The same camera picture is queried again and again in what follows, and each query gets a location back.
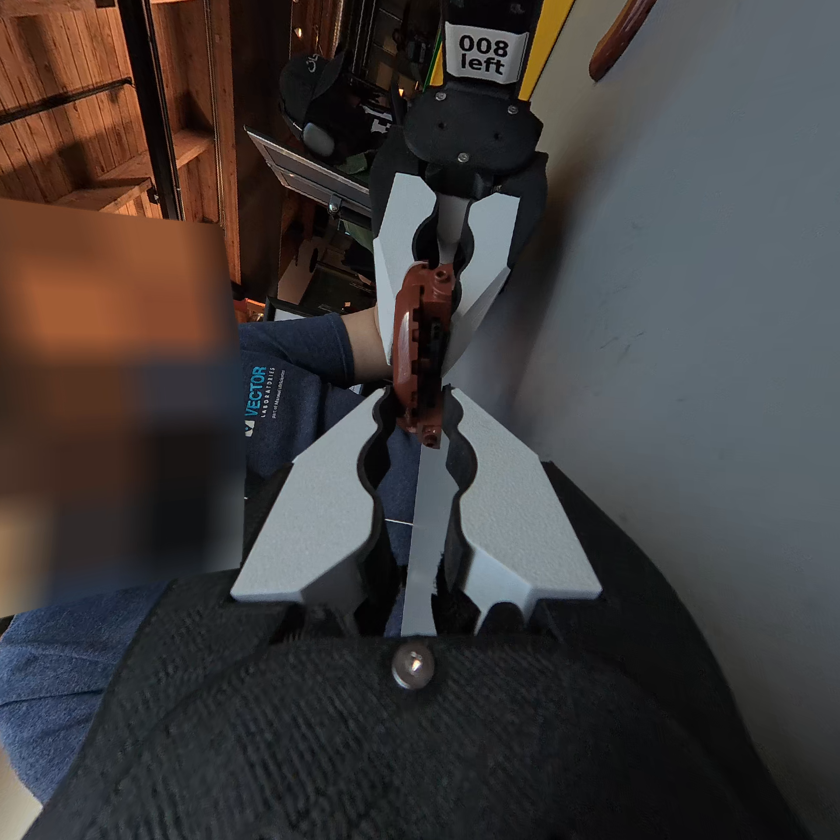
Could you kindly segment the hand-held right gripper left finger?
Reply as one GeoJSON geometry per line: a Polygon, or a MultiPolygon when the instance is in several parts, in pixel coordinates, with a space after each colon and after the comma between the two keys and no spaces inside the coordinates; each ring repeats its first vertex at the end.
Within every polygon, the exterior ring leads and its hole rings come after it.
{"type": "Polygon", "coordinates": [[[391,466],[395,403],[390,386],[378,388],[284,469],[246,542],[234,601],[390,615],[397,565],[379,486],[391,466]]]}

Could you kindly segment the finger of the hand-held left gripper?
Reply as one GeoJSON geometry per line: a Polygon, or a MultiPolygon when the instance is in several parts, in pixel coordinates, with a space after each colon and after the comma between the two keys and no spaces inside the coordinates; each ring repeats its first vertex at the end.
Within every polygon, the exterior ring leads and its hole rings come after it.
{"type": "Polygon", "coordinates": [[[520,199],[493,193],[469,206],[465,228],[472,236],[472,255],[459,275],[461,296],[450,322],[442,375],[467,350],[510,274],[508,258],[520,199]]]}
{"type": "Polygon", "coordinates": [[[392,362],[396,295],[417,263],[415,234],[434,215],[436,204],[435,193],[420,176],[395,175],[380,233],[373,241],[377,320],[387,363],[392,362]]]}

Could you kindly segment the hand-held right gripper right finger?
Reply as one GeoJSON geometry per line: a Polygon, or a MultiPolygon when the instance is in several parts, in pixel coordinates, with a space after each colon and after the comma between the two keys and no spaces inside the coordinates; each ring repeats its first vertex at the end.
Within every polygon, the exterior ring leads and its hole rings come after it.
{"type": "Polygon", "coordinates": [[[444,389],[446,468],[456,483],[443,598],[475,634],[499,604],[527,622],[540,601],[592,601],[602,584],[540,458],[459,388],[444,389]]]}

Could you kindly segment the brown and black brick assembly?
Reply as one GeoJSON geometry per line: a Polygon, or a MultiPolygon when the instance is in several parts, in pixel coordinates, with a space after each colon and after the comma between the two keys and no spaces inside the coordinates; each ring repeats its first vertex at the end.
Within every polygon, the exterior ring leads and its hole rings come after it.
{"type": "Polygon", "coordinates": [[[392,344],[397,423],[418,442],[437,449],[443,434],[443,366],[455,310],[451,263],[411,267],[395,298],[392,344]]]}

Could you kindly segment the grey desk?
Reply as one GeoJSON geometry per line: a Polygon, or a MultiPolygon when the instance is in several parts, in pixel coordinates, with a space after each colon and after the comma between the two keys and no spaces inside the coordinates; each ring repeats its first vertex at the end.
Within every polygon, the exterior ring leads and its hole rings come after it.
{"type": "Polygon", "coordinates": [[[539,231],[452,382],[675,588],[838,838],[838,2],[576,2],[532,95],[539,231]]]}

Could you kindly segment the metal framed panel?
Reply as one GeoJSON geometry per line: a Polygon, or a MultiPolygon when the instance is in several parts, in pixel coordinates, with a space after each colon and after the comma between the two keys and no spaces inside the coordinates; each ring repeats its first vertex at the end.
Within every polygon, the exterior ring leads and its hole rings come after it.
{"type": "Polygon", "coordinates": [[[248,127],[245,132],[283,186],[322,205],[333,218],[371,228],[371,198],[366,184],[263,133],[248,127]]]}

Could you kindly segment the black cap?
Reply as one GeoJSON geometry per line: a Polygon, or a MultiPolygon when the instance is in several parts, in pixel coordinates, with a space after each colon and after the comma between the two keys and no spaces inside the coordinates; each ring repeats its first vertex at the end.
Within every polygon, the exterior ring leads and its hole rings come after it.
{"type": "Polygon", "coordinates": [[[345,51],[333,58],[318,53],[289,58],[279,78],[279,110],[296,140],[329,160],[345,141],[350,102],[343,84],[345,51]]]}

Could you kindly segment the black steel beam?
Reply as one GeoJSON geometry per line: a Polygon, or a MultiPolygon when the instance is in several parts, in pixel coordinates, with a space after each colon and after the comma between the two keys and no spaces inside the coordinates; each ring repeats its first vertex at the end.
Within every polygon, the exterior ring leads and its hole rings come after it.
{"type": "Polygon", "coordinates": [[[185,219],[165,84],[149,1],[117,2],[163,218],[185,219]]]}

